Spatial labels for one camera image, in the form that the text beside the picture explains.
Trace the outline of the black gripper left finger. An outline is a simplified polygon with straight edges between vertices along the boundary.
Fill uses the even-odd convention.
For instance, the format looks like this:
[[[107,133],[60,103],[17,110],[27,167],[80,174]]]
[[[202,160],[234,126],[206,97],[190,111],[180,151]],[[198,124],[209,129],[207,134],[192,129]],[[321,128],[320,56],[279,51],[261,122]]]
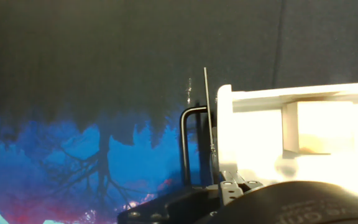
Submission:
[[[187,186],[117,216],[117,224],[205,224],[221,206],[217,185]]]

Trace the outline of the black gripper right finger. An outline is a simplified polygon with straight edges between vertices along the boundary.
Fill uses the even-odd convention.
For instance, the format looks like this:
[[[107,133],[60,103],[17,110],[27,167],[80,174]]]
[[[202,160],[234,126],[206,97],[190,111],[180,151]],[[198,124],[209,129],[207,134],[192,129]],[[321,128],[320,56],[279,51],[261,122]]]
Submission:
[[[245,180],[238,172],[221,171],[221,178],[219,192],[222,206],[226,206],[244,194],[264,187],[256,180]]]

